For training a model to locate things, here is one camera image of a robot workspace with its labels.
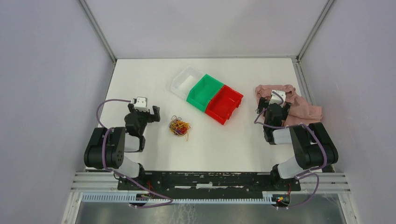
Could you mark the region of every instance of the tangled cord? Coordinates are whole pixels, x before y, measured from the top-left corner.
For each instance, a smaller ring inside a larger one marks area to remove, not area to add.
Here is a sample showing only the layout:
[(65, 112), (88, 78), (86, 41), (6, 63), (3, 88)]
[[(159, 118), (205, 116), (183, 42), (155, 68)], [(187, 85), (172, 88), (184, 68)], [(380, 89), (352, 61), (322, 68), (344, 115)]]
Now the tangled cord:
[(188, 141), (188, 130), (190, 130), (190, 124), (182, 121), (182, 118), (178, 118), (173, 115), (169, 123), (169, 130), (172, 134), (176, 136), (186, 136), (186, 141)]

